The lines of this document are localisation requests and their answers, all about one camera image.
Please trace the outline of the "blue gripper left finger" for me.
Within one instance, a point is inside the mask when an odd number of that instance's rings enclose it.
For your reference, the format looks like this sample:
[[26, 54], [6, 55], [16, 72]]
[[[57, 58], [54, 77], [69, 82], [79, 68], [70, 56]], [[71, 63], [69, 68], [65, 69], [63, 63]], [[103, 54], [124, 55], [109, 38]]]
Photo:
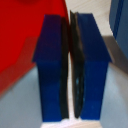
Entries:
[[68, 37], [65, 18], [45, 15], [33, 56], [39, 75], [44, 122], [68, 118]]

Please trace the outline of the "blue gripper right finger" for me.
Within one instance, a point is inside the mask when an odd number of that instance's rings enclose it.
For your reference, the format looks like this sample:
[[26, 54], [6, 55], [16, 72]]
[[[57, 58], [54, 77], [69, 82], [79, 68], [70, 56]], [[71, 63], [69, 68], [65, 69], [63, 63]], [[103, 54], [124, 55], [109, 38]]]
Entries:
[[110, 55], [92, 14], [70, 13], [76, 118], [99, 120]]

